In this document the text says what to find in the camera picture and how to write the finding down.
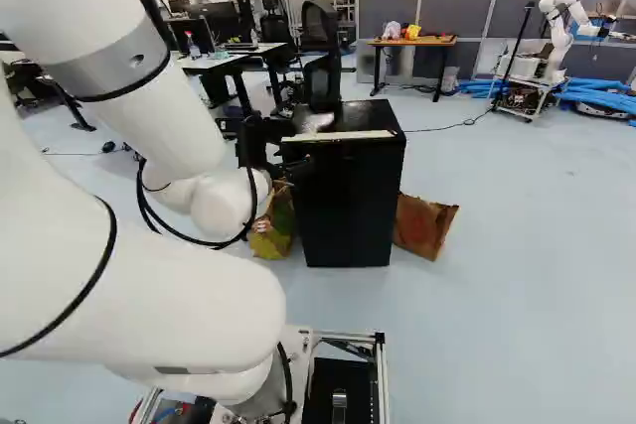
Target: white robot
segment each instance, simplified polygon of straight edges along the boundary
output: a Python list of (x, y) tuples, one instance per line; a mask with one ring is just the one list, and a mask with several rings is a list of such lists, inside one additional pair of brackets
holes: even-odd
[(610, 27), (616, 21), (615, 17), (608, 17), (606, 26), (595, 26), (589, 21), (585, 9), (579, 0), (540, 0), (539, 9), (546, 15), (551, 28), (551, 39), (555, 47), (548, 58), (545, 78), (548, 82), (559, 82), (563, 79), (564, 71), (560, 71), (560, 64), (565, 54), (571, 48), (574, 37), (565, 30), (565, 24), (560, 9), (567, 9), (572, 19), (578, 24), (578, 34), (587, 37), (615, 38), (636, 41), (636, 36), (612, 32)]
[[(219, 170), (221, 133), (138, 0), (0, 0), (0, 25), (148, 159), (143, 182), (158, 201), (215, 237), (242, 228), (250, 180), (244, 169)], [(374, 360), (388, 422), (384, 343), (285, 326), (284, 293), (268, 269), (119, 221), (41, 157), (4, 81), (0, 167), (0, 357), (103, 363), (157, 389), (213, 397), (246, 419), (272, 411), (267, 394), (293, 399), (274, 419), (298, 423), (314, 345), (353, 341)], [(267, 175), (254, 170), (253, 183), (262, 201)], [(136, 422), (152, 418), (156, 397)]]

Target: brown paper bag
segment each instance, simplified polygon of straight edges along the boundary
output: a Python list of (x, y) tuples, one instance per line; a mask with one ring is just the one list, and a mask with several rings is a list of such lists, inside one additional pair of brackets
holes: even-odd
[(428, 203), (400, 194), (397, 198), (394, 244), (435, 261), (459, 206)]

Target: gray cubicle wall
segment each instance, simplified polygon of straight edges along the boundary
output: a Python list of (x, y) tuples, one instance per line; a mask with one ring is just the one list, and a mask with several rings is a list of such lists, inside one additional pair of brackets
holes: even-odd
[(546, 17), (539, 10), (540, 0), (496, 0), (493, 14), (488, 26), (488, 38), (513, 39), (519, 35), (519, 30), (526, 16), (526, 5), (535, 3), (532, 9), (524, 38), (547, 39), (550, 37), (550, 28), (546, 28)]
[[(358, 1), (358, 81), (373, 81), (374, 49), (367, 41), (382, 32), (390, 20), (412, 22), (422, 33), (454, 33), (459, 41), (449, 53), (449, 67), (459, 67), (460, 78), (477, 74), (477, 65), (486, 42), (503, 44), (519, 34), (528, 2), (540, 0), (357, 0)], [(636, 21), (622, 19), (616, 30), (636, 34)], [(533, 9), (525, 39), (548, 39), (550, 29), (538, 7)], [(636, 44), (609, 41), (601, 48), (589, 42), (575, 42), (565, 57), (570, 76), (626, 81), (636, 67)], [(440, 49), (385, 49), (381, 75), (388, 82), (426, 84), (439, 75)]]

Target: paper bag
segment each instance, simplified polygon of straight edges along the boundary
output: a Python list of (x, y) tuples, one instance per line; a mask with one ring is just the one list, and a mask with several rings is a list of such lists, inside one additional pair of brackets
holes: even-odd
[(400, 194), (397, 198), (394, 244), (435, 261), (459, 206), (428, 203)]
[(247, 235), (254, 256), (269, 260), (287, 257), (295, 226), (290, 186), (283, 181), (274, 181), (265, 214), (254, 221)]

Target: bottle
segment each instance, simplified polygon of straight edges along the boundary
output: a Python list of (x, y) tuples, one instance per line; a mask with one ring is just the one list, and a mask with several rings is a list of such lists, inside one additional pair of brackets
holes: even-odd
[(190, 58), (192, 60), (199, 59), (201, 57), (201, 50), (192, 40), (192, 32), (186, 31), (186, 35), (188, 36), (188, 50), (190, 51)]

